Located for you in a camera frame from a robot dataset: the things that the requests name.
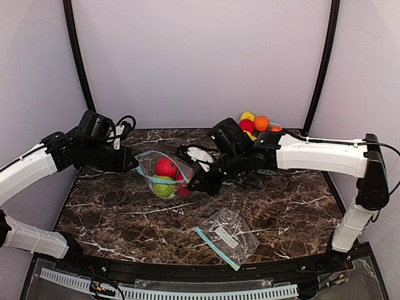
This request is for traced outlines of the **red wrinkled fruit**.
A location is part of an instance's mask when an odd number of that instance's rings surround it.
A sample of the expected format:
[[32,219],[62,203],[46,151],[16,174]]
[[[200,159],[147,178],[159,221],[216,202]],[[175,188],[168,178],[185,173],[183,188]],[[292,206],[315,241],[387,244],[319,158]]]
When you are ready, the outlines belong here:
[[184,179],[183,175],[180,174],[176,177],[176,181],[182,181],[176,184],[176,196],[179,198],[188,197],[191,195],[191,191],[188,189],[188,179]]

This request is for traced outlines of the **clear zip bag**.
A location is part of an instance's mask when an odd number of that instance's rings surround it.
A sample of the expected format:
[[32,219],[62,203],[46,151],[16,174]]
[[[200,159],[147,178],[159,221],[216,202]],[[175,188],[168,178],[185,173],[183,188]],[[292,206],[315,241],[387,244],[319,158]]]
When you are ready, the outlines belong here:
[[188,184],[195,169],[177,158],[159,151],[148,151],[136,157],[136,171],[145,179],[152,193],[161,199],[186,198],[193,192]]
[[236,212],[222,209],[194,228],[198,236],[233,270],[256,252],[259,241]]

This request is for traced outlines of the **red tomato with stem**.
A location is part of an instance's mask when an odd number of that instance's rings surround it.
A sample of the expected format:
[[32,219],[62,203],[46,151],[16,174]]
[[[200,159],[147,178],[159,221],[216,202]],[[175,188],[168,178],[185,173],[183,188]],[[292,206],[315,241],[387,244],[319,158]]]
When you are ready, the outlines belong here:
[[158,176],[168,176],[173,178],[178,172],[178,167],[169,158],[164,157],[160,159],[156,164],[156,174]]

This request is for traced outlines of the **green pear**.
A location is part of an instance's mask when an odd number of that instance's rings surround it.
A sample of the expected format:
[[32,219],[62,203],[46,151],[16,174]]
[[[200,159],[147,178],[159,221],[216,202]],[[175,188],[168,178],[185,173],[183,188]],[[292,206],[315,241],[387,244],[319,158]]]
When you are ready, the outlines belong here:
[[[164,181],[172,181],[173,179],[169,176],[157,176],[155,175],[154,178],[162,179]],[[176,190],[175,184],[164,184],[164,183],[156,183],[153,182],[153,190],[157,196],[162,198],[169,198],[171,195],[174,194]]]

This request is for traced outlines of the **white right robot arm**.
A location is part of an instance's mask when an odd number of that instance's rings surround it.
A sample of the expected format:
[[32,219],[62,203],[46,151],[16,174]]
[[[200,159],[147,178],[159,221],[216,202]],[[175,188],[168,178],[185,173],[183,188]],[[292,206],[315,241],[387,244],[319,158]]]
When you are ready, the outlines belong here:
[[190,153],[192,160],[201,164],[187,185],[190,191],[214,196],[220,192],[225,179],[259,169],[308,169],[356,178],[357,194],[332,237],[331,247],[337,252],[346,253],[352,248],[394,192],[388,186],[381,152],[385,145],[374,134],[367,134],[363,139],[338,140],[302,137],[285,130],[264,131],[253,141],[229,117],[217,123],[207,135],[221,157],[209,162]]

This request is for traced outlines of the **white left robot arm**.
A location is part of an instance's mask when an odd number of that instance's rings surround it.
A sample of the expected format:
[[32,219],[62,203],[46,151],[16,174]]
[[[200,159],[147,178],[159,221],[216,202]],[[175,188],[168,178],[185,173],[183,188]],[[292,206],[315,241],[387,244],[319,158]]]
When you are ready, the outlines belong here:
[[[109,173],[126,173],[139,165],[134,151],[122,146],[136,127],[127,115],[118,122],[86,111],[68,132],[54,132],[25,154],[1,168],[1,204],[6,204],[36,182],[73,166],[92,167]],[[56,259],[72,259],[83,253],[70,234],[53,232],[17,221],[1,213],[1,246],[39,253]]]

